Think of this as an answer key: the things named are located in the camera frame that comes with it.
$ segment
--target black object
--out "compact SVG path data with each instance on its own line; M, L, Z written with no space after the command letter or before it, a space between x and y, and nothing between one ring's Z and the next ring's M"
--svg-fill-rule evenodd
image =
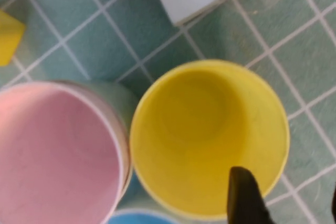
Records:
M230 170L227 219L228 224L275 224L256 179L243 167L232 167Z

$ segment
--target cup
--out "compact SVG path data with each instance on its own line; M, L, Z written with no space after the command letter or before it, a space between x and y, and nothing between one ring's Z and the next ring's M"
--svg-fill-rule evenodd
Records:
M185 218L226 218L229 171L249 169L262 195L289 153L285 110L253 72L220 60L191 62L162 76L135 112L130 149L148 193Z
M105 223L131 173L127 126L136 104L110 83L1 92L0 222Z
M133 174L125 196L107 224L195 224L195 222L183 219L159 205L143 189Z

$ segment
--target floor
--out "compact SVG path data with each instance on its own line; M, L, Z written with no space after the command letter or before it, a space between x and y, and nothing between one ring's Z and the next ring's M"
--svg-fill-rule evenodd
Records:
M174 28L158 0L0 0L27 24L0 87L110 80L141 97L171 68L221 58L265 78L291 128L288 164L267 197L277 224L333 223L336 181L336 0L222 0Z

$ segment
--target yellow block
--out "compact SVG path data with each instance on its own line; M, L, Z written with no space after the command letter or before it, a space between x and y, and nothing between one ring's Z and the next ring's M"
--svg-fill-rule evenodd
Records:
M0 10L0 66L9 64L24 31L24 24Z
M130 149L145 189L184 217L226 217L229 171L243 166L262 195L289 153L286 113L272 88L236 64L205 60L149 88L132 122Z

